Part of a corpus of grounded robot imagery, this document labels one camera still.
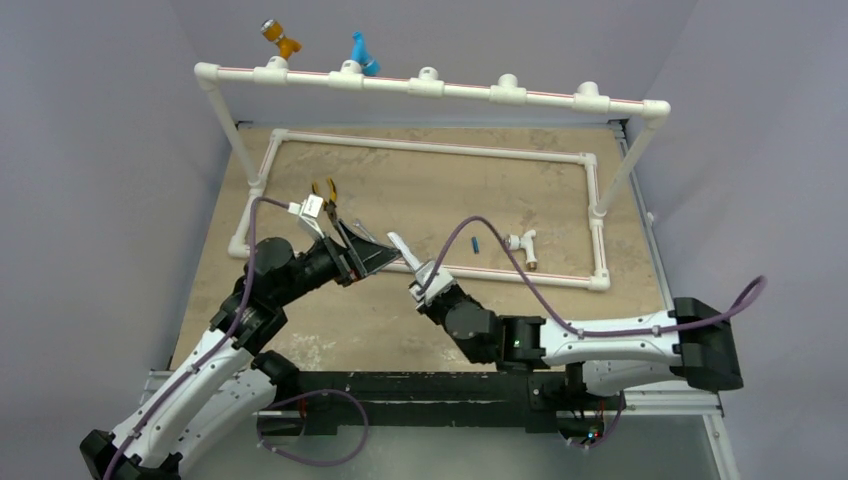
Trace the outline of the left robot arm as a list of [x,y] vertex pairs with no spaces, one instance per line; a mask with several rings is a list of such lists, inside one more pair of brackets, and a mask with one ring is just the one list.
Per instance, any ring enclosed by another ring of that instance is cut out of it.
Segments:
[[400,251],[335,228],[297,253],[281,237],[253,242],[245,273],[192,353],[129,418],[93,430],[80,452],[94,479],[181,479],[249,414],[297,399],[296,367],[265,349],[285,326],[285,306],[334,282],[349,286],[398,260]]

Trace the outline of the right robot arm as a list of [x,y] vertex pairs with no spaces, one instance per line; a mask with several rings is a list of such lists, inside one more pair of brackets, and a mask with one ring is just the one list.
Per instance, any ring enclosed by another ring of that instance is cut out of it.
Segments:
[[432,262],[415,272],[409,290],[417,311],[473,364],[508,373],[577,367],[561,381],[564,399],[576,407],[665,381],[707,392],[744,385],[731,313],[692,297],[674,299],[670,310],[606,320],[498,314]]

